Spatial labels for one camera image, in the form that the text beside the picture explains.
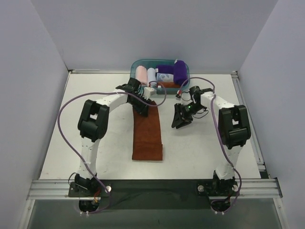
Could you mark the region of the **brown towel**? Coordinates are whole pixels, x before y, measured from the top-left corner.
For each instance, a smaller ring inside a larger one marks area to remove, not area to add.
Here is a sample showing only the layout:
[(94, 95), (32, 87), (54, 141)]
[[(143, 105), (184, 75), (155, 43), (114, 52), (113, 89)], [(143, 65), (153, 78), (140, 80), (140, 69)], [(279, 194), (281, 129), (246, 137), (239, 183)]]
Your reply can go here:
[(175, 84), (174, 82), (158, 82), (158, 86), (162, 86), (165, 88), (180, 88), (180, 85)]
[(133, 161), (163, 160), (163, 144), (158, 107), (148, 108), (144, 117), (133, 110)]

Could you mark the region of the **purple towel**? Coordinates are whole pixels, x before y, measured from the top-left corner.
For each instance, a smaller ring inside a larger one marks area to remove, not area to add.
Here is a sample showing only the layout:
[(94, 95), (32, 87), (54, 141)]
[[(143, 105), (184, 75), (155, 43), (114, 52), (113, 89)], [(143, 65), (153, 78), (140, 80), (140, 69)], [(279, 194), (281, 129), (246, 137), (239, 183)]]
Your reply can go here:
[(184, 61), (177, 60), (173, 66), (173, 82), (182, 86), (188, 79), (187, 67)]
[(155, 70), (156, 70), (157, 73), (173, 74), (174, 66), (173, 65), (160, 64), (160, 65), (156, 66)]

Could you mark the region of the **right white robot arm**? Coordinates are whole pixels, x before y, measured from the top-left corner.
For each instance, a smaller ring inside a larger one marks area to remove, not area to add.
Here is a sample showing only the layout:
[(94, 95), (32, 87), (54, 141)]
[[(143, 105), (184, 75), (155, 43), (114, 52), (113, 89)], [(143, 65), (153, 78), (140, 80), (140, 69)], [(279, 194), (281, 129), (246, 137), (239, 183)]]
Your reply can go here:
[(179, 129), (192, 123), (193, 116), (200, 110), (212, 115), (217, 138), (224, 155), (224, 159), (216, 167), (213, 179), (207, 190), (216, 195), (223, 195), (234, 191), (236, 164), (243, 146), (251, 137), (247, 108), (244, 105), (232, 104), (217, 96), (213, 89), (200, 89), (198, 86), (190, 88), (190, 103), (176, 103), (172, 128)]

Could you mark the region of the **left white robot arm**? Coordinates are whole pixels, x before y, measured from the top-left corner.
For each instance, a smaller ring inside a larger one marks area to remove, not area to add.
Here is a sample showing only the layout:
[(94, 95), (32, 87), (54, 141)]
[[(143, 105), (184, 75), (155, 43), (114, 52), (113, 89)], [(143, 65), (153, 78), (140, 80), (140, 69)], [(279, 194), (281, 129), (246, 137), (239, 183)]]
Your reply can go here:
[(77, 125), (81, 136), (81, 162), (74, 179), (83, 195), (93, 195), (100, 185), (96, 179), (97, 152), (100, 141), (107, 132), (110, 113), (129, 103), (138, 114), (148, 116), (148, 108), (152, 104), (150, 97), (156, 90), (140, 87), (140, 81), (130, 78), (128, 83), (117, 86), (113, 92), (103, 93), (102, 99), (85, 101)]

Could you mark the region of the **brown rolled towel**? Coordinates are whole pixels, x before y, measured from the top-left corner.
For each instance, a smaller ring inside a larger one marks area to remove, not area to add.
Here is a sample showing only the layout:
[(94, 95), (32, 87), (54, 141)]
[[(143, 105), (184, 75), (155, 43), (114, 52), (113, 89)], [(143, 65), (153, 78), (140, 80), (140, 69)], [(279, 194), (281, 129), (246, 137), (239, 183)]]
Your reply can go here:
[(158, 86), (162, 86), (165, 88), (180, 88), (180, 85), (175, 84), (174, 82), (158, 82)]

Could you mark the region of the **pink rolled towel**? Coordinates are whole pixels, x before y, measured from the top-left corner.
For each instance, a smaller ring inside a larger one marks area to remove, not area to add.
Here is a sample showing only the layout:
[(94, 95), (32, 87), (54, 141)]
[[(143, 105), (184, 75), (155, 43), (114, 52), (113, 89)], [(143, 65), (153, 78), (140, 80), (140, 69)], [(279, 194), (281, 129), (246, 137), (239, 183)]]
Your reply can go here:
[(136, 68), (135, 79), (137, 79), (142, 85), (147, 84), (147, 80), (148, 80), (147, 69), (144, 66), (138, 66)]

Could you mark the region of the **light blue rolled towel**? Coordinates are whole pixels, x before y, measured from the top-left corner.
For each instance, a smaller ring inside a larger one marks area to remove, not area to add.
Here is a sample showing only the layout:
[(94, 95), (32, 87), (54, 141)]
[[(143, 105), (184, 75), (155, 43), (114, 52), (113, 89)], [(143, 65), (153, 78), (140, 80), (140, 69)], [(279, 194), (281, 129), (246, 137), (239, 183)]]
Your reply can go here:
[(147, 86), (148, 87), (157, 87), (156, 71), (154, 68), (149, 68), (147, 70)]

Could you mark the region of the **white patterned rolled towel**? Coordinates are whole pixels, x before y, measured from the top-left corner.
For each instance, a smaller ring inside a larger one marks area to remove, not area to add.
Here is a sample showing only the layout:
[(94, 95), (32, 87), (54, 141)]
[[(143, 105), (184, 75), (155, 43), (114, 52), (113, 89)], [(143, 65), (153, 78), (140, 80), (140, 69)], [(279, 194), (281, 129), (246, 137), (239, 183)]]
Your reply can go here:
[(160, 82), (173, 83), (173, 74), (157, 73), (156, 80)]

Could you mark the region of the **teal plastic basket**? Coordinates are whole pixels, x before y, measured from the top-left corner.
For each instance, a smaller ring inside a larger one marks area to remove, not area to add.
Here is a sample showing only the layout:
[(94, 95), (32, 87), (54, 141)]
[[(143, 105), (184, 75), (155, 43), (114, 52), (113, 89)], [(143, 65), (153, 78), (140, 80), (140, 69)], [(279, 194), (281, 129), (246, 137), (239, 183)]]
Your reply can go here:
[[(136, 71), (136, 68), (138, 66), (144, 66), (148, 70), (149, 68), (154, 68), (155, 69), (156, 66), (160, 65), (160, 64), (166, 64), (166, 65), (173, 65), (174, 66), (174, 63), (176, 61), (177, 60), (165, 60), (165, 59), (140, 59), (140, 60), (137, 60), (131, 66), (130, 77), (131, 78), (135, 78), (135, 71)], [(167, 94), (177, 94), (178, 90), (186, 89), (189, 86), (189, 84), (190, 84), (190, 82), (189, 82), (189, 78), (190, 78), (189, 67), (188, 67), (187, 64), (186, 64), (186, 67), (187, 67), (188, 79), (183, 83), (182, 86), (180, 86), (180, 88), (165, 88), (165, 87), (163, 87), (163, 85), (162, 86), (158, 86), (157, 85), (157, 87), (156, 87), (157, 94), (164, 94), (164, 93), (167, 93)]]

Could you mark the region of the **purple folded towel in basket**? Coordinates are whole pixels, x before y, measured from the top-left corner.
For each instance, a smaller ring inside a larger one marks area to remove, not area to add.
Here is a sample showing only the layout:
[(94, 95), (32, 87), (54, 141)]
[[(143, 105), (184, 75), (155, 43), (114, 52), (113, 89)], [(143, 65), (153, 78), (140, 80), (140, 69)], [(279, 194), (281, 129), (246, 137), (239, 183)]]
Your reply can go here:
[(174, 66), (173, 65), (160, 64), (160, 65), (156, 66), (155, 70), (156, 70), (157, 73), (173, 74)]

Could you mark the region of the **aluminium right side rail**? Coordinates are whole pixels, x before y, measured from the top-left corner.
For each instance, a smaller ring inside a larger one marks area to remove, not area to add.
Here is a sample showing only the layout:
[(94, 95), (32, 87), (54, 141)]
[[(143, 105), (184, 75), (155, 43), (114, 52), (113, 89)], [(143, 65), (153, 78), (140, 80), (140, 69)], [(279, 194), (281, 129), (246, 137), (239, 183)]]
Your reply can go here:
[[(239, 80), (239, 76), (238, 76), (238, 71), (233, 71), (231, 73), (231, 79), (233, 81), (235, 92), (236, 92), (239, 103), (242, 104), (242, 105), (245, 105), (247, 107), (247, 104), (246, 104), (246, 101), (245, 101), (245, 98), (244, 98), (244, 94), (243, 94), (243, 91), (241, 89), (240, 80)], [(266, 165), (265, 165), (263, 154), (262, 154), (261, 148), (260, 148), (259, 143), (258, 143), (257, 135), (256, 135), (256, 132), (255, 132), (255, 129), (254, 129), (254, 126), (253, 126), (253, 122), (252, 122), (249, 110), (247, 110), (247, 113), (248, 113), (250, 130), (251, 130), (250, 141), (251, 141), (251, 146), (252, 146), (254, 156), (255, 156), (255, 159), (256, 159), (257, 167), (258, 167), (261, 178), (262, 179), (267, 179), (267, 178), (270, 178), (270, 175), (269, 175), (269, 173), (267, 171), (267, 168), (266, 168)]]

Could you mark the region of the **aluminium rail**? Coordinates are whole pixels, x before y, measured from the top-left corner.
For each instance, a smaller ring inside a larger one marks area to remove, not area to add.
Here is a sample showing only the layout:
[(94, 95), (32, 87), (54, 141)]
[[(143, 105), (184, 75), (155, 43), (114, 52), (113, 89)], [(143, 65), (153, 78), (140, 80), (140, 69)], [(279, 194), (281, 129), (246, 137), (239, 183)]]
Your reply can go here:
[[(242, 105), (245, 105), (247, 107), (247, 104), (246, 104), (246, 101), (245, 101), (245, 98), (244, 98), (244, 94), (243, 94), (243, 91), (241, 89), (240, 80), (239, 80), (239, 76), (238, 76), (238, 71), (233, 71), (231, 73), (231, 79), (233, 81), (235, 92), (236, 92), (239, 103), (242, 104)], [(249, 110), (247, 110), (247, 113), (248, 113), (250, 130), (251, 130), (250, 141), (251, 141), (251, 146), (252, 146), (254, 156), (255, 156), (255, 159), (256, 159), (257, 167), (258, 167), (261, 178), (262, 179), (267, 179), (267, 178), (270, 178), (270, 175), (269, 175), (269, 173), (267, 171), (267, 168), (266, 168), (266, 165), (265, 165), (263, 154), (262, 154), (261, 148), (260, 148), (259, 143), (258, 143), (257, 135), (256, 135), (256, 132), (255, 132), (255, 129), (254, 129), (254, 126), (253, 126), (253, 122), (252, 122)]]
[[(152, 191), (169, 190), (174, 192), (197, 191), (195, 180), (109, 180), (111, 193), (123, 190)], [(241, 198), (282, 198), (283, 194), (277, 179), (242, 179)], [(70, 191), (67, 180), (34, 180), (27, 199), (67, 199)]]

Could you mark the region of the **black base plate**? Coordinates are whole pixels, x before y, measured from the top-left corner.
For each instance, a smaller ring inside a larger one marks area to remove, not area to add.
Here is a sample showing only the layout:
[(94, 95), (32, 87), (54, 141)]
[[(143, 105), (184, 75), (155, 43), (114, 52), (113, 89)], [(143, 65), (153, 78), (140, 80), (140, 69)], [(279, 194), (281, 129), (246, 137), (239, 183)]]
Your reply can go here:
[(238, 195), (237, 183), (217, 186), (210, 179), (105, 180), (108, 191), (70, 184), (68, 197), (78, 198), (81, 210), (227, 210)]

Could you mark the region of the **aluminium front rail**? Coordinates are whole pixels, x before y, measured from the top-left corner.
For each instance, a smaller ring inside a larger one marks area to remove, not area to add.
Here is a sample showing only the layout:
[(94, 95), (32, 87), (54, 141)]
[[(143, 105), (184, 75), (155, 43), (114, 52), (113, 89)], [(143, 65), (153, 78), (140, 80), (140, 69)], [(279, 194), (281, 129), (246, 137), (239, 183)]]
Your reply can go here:
[[(152, 191), (169, 190), (174, 192), (197, 191), (195, 180), (109, 180), (111, 193), (123, 190)], [(277, 179), (242, 179), (241, 198), (282, 198), (283, 194)], [(27, 199), (67, 199), (70, 191), (67, 180), (34, 180)]]

